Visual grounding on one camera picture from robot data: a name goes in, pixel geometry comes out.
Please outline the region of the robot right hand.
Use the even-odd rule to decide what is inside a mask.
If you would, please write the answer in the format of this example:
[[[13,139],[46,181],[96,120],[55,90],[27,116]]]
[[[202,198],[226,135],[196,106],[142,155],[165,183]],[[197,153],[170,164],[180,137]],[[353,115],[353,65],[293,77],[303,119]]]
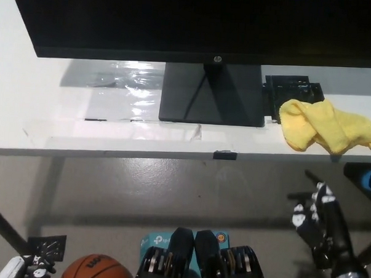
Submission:
[[[326,181],[310,170],[305,176],[313,182],[313,192],[291,193],[296,200],[292,224],[311,250],[314,265],[329,269],[331,278],[367,278],[368,274],[355,256],[348,225],[333,191]]]

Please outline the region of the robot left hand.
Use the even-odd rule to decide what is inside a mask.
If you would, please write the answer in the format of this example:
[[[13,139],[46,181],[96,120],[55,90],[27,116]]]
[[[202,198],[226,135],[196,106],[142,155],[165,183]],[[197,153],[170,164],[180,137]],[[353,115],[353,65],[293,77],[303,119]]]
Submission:
[[[22,278],[51,278],[56,273],[55,262],[43,256],[25,255]]]

